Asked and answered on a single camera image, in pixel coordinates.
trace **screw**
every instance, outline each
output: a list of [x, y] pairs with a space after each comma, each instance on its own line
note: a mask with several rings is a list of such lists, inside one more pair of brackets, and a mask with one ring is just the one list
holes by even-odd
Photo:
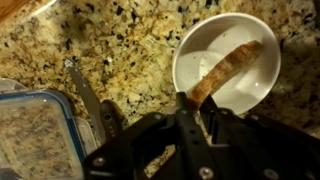
[[156, 119], [161, 119], [161, 115], [160, 115], [160, 114], [156, 114], [154, 117], [155, 117]]
[[187, 114], [187, 111], [185, 109], [181, 110], [182, 114]]
[[93, 160], [93, 165], [96, 167], [101, 167], [105, 162], [106, 160], [103, 157], [97, 157], [95, 160]]
[[201, 167], [199, 169], [199, 175], [201, 176], [201, 178], [203, 180], [207, 180], [207, 179], [213, 179], [214, 173], [213, 171], [208, 168], [208, 167]]
[[220, 112], [221, 112], [222, 114], [225, 114], [225, 115], [228, 114], [228, 111], [226, 111], [226, 110], [224, 110], [224, 109], [221, 109]]
[[259, 120], [259, 116], [255, 115], [255, 114], [252, 114], [250, 117], [253, 120]]
[[263, 174], [271, 180], [278, 180], [279, 179], [279, 174], [273, 170], [273, 169], [265, 169], [263, 170]]

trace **container lid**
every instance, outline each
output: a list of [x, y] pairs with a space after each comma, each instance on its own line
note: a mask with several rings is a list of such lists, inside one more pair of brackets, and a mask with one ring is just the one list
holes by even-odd
[[58, 91], [1, 94], [0, 179], [82, 179], [85, 153], [75, 125]]

